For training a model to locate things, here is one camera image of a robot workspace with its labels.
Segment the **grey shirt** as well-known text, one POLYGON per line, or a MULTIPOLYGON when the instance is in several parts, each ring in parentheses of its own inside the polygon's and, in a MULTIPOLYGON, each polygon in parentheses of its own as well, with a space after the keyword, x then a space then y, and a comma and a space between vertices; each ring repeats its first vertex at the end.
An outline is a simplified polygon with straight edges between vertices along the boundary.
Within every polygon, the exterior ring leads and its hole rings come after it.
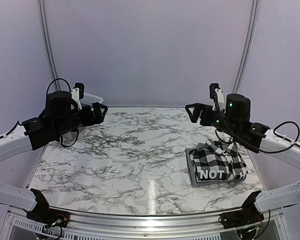
POLYGON ((247 178, 247 165, 237 151, 210 151, 205 147, 185 150, 187 171, 193 187, 241 182, 247 178))

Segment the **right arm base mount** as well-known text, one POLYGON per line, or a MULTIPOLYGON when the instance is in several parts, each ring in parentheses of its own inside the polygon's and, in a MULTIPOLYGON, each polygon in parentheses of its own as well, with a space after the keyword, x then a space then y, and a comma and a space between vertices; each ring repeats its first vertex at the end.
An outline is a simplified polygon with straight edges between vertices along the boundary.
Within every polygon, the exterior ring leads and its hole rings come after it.
POLYGON ((236 210, 224 212, 220 215, 218 221, 224 229, 237 228, 250 225, 264 220, 262 213, 252 213, 249 210, 236 210))

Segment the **black white plaid shirt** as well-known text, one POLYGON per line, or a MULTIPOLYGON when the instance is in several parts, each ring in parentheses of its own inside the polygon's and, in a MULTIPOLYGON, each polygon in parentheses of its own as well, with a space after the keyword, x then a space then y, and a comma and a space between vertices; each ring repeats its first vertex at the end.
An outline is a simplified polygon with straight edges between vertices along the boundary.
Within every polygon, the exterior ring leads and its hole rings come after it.
POLYGON ((199 183, 243 181, 247 177, 247 165, 236 143, 206 139, 188 154, 199 183))

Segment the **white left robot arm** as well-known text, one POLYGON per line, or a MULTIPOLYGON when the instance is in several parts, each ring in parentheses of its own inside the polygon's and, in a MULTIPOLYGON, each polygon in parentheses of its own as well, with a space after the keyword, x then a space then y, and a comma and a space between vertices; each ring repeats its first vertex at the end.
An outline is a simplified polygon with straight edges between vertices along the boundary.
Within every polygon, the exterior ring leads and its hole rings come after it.
MULTIPOLYGON (((99 102, 81 105, 82 96, 78 88, 46 94, 45 108, 38 117, 17 122, 11 130, 0 135, 0 163, 51 142, 65 147, 64 135, 78 133, 81 127, 101 124, 108 107, 99 102)), ((33 188, 0 183, 0 204, 23 209, 43 223, 50 222, 54 216, 42 192, 33 188)))

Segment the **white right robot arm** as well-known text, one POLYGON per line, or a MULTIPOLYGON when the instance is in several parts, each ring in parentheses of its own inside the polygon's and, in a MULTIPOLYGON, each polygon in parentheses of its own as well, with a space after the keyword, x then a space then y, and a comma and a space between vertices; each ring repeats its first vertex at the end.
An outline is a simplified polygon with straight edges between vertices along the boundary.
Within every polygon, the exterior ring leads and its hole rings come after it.
MULTIPOLYGON (((250 121, 251 101, 241 94, 224 96, 216 90, 210 96, 213 105, 193 103, 185 110, 193 123, 214 127, 228 134, 230 142, 205 139, 186 149, 190 183, 194 187, 221 182, 241 182, 247 177, 247 166, 239 146, 272 155, 300 170, 300 143, 289 139, 269 126, 250 121)), ((251 224, 264 219, 265 212, 300 204, 300 180, 270 191, 252 192, 241 210, 223 213, 220 222, 225 228, 251 224)))

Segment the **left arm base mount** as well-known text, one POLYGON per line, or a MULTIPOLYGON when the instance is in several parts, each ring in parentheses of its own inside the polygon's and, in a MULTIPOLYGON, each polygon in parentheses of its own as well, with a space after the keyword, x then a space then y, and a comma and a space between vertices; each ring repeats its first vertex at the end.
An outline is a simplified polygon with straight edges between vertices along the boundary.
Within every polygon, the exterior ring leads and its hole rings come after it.
POLYGON ((30 220, 43 223, 45 225, 54 227, 66 228, 68 225, 70 213, 68 211, 48 208, 47 210, 32 210, 26 212, 26 217, 30 220))

